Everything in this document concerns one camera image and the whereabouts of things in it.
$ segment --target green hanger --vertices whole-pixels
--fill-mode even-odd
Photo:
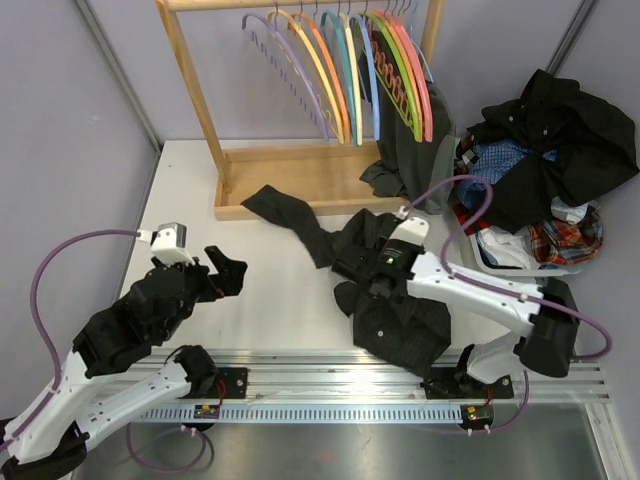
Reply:
[[[396,110],[400,114],[400,117],[404,121],[405,125],[411,128],[411,131],[413,132],[413,138],[415,139],[416,142],[420,142],[422,140],[422,132],[419,128],[420,127],[419,122],[414,120],[414,119],[417,120],[419,118],[416,98],[411,89],[411,82],[409,81],[409,72],[407,71],[407,66],[404,64],[402,55],[398,50],[398,46],[396,45],[396,42],[394,41],[393,36],[389,32],[387,25],[377,14],[372,12],[363,12],[362,15],[370,18],[371,21],[380,29],[380,32],[382,33],[384,39],[387,41],[387,44],[389,45],[389,48],[391,49],[391,53],[393,54],[393,59],[396,65],[398,66],[398,70],[400,71],[400,78],[402,79],[402,83],[405,86],[404,90],[407,96],[409,111],[402,108],[402,105],[400,105],[400,103],[398,102],[397,96],[394,92],[396,88],[394,88],[394,86],[387,84],[387,80],[385,76],[378,71],[377,63],[376,63],[376,75],[380,79],[380,83],[382,84],[382,87],[387,92],[387,95],[389,95],[389,98],[391,98],[393,105],[396,107]]]

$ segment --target white table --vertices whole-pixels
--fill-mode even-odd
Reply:
[[[277,141],[227,141],[223,148],[292,144]],[[209,349],[242,351],[360,351],[352,344],[351,322],[338,309],[333,287],[341,278],[330,269],[316,269],[296,235],[266,221],[218,221],[213,213],[217,172],[204,141],[165,144],[141,228],[153,230],[168,222],[187,226],[187,249],[208,263],[204,247],[218,245],[229,258],[249,269],[242,293],[211,304],[200,304],[165,347],[201,344]],[[327,230],[339,230],[349,216],[319,217]],[[439,251],[457,220],[431,216],[427,248]],[[449,260],[474,268],[465,241],[451,249]],[[135,246],[123,291],[152,267],[149,247]],[[505,329],[478,315],[449,307],[452,345],[459,350],[484,343]]]

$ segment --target wooden base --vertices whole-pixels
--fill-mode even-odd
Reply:
[[[219,220],[255,216],[241,203],[264,185],[309,203],[316,215],[348,215],[362,208],[393,211],[401,198],[378,198],[359,180],[380,154],[375,143],[362,147],[304,145],[226,150],[229,188],[218,182],[215,215]]]

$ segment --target metal floor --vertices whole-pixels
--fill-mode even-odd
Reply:
[[[502,423],[515,407],[497,407]],[[169,428],[133,426],[136,448]],[[242,425],[209,430],[209,454],[181,479],[389,480],[399,479],[605,479],[589,428],[578,405],[532,405],[506,432],[468,438],[457,427],[430,425]],[[188,463],[200,442],[176,435],[157,442],[143,458],[175,468]],[[74,480],[166,478],[127,457],[124,431],[91,452]]]

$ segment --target wooden rack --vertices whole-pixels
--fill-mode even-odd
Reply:
[[[445,2],[429,2],[421,42],[427,61],[433,56]],[[350,214],[361,208],[391,210],[403,203],[399,198],[374,197],[371,187],[359,180],[362,172],[380,158],[373,142],[361,147],[326,144],[226,151],[220,147],[178,12],[272,7],[275,6],[273,0],[156,0],[156,3],[218,169],[214,206],[218,219],[251,218],[252,214],[241,202],[266,184],[307,201],[317,215]],[[302,4],[314,6],[333,3],[336,0],[302,0]],[[300,0],[278,0],[277,3],[279,7],[299,7],[300,4]]]

